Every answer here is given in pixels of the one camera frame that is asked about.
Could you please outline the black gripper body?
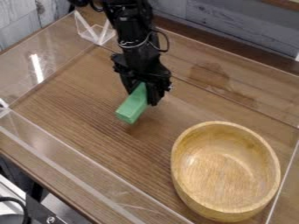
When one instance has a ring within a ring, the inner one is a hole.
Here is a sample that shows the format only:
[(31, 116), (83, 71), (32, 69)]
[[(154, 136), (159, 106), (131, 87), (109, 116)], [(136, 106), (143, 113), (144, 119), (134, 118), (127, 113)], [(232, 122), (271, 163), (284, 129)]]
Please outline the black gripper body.
[(171, 86), (171, 71), (160, 61), (162, 53), (168, 48), (160, 47), (158, 38), (146, 38), (142, 41), (117, 42), (121, 53), (113, 53), (111, 59), (113, 61), (115, 72), (120, 74), (132, 73), (142, 76), (142, 82), (163, 82), (167, 85), (167, 91)]

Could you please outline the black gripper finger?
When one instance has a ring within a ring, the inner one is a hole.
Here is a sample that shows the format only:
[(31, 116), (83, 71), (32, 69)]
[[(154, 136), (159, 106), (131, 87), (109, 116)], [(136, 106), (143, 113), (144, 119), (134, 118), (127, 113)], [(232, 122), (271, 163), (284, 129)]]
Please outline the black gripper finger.
[(120, 80), (127, 93), (131, 95), (142, 82), (142, 76), (135, 73), (121, 73)]
[(163, 82), (147, 82), (146, 90), (147, 90), (147, 102), (151, 106), (156, 106), (159, 101), (164, 98), (167, 85)]

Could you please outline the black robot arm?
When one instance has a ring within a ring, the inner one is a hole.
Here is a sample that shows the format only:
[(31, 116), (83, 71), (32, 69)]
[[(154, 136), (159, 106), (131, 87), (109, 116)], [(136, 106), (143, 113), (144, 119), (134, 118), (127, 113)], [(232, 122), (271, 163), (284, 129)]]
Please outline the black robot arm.
[(171, 90), (171, 71), (160, 61), (170, 50), (170, 39), (154, 23), (154, 9), (148, 0), (68, 0), (77, 7), (89, 6), (104, 12), (116, 31), (121, 53), (113, 53), (115, 72), (119, 73), (126, 91), (132, 94), (144, 83), (146, 99), (156, 106)]

